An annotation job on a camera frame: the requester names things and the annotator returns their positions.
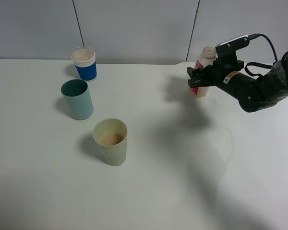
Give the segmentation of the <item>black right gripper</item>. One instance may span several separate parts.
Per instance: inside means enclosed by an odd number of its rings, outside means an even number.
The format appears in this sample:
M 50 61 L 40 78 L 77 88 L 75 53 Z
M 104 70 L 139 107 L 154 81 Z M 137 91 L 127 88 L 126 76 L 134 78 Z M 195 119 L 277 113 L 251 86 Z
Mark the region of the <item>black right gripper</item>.
M 244 62 L 241 60 L 238 60 L 236 64 L 226 63 L 221 66 L 218 59 L 214 61 L 213 65 L 207 65 L 203 69 L 187 67 L 187 73 L 191 78 L 188 79 L 188 86 L 190 88 L 216 86 L 221 90 L 241 90 L 244 87 L 244 82 L 239 71 L 243 67 Z M 224 79 L 232 72 L 236 75 L 232 76 L 227 83 L 224 83 Z

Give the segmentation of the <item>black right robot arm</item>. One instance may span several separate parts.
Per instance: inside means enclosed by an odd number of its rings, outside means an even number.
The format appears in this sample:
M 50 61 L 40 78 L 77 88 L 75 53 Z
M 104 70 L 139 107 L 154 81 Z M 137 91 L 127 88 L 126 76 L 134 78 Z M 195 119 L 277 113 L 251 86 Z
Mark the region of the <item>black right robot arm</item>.
M 237 59 L 235 52 L 218 57 L 202 70 L 188 67 L 188 86 L 215 86 L 238 100 L 248 113 L 272 107 L 288 97 L 288 52 L 256 79 L 241 73 L 243 67 L 244 62 Z

